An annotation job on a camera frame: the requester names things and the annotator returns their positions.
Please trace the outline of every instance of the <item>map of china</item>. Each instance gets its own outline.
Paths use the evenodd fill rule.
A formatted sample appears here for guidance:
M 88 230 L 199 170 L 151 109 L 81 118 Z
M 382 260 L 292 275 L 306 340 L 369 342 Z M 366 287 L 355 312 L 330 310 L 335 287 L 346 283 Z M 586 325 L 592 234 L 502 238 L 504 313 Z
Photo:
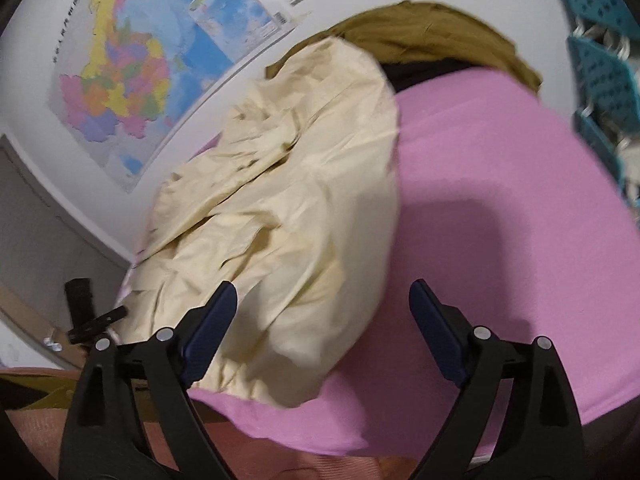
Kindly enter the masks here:
M 125 0 L 91 0 L 95 15 L 89 63 L 81 75 L 60 75 L 67 122 L 86 140 L 104 142 L 118 124 L 138 139 L 164 113 L 171 86 L 161 43 L 116 17 Z

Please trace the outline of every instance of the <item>cream fabric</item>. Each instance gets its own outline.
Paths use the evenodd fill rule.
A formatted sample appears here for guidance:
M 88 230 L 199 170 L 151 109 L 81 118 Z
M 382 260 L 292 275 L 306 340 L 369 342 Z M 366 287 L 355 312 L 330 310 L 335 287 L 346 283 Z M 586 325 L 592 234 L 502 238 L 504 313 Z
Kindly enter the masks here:
M 252 85 L 219 145 L 161 187 L 124 342 L 175 326 L 229 280 L 238 314 L 196 386 L 277 406 L 314 398 L 384 291 L 397 115 L 376 61 L 336 38 Z

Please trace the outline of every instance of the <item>gray panel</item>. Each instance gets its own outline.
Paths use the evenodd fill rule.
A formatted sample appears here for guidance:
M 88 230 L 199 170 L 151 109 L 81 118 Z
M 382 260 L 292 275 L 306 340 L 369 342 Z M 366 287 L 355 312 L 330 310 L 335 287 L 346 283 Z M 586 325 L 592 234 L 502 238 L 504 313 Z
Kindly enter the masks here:
M 63 330 L 71 328 L 64 283 L 91 278 L 96 310 L 114 300 L 126 272 L 110 251 L 89 243 L 90 235 L 65 222 L 23 177 L 10 154 L 0 149 L 0 282 L 27 305 Z

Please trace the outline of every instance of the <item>map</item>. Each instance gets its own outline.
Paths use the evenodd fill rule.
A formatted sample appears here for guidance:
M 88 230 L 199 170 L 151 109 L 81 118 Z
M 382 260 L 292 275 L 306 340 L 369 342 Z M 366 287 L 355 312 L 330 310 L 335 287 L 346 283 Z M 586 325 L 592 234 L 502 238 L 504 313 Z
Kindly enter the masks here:
M 50 108 L 129 192 L 188 113 L 285 23 L 260 0 L 75 0 Z

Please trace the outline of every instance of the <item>pink ironing board cover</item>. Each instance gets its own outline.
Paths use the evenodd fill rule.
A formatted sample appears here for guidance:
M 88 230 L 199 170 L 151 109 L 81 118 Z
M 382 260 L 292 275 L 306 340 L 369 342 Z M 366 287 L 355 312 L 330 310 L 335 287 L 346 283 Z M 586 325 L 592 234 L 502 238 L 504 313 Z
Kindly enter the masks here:
M 203 390 L 191 397 L 250 436 L 295 449 L 420 458 L 458 391 L 409 313 L 416 278 L 503 339 L 549 336 L 583 423 L 638 396 L 638 232 L 566 121 L 486 69 L 397 99 L 402 209 L 386 296 L 365 335 L 320 396 L 298 408 Z M 505 405 L 503 395 L 495 411 Z M 492 417 L 478 454 L 490 451 L 499 424 Z

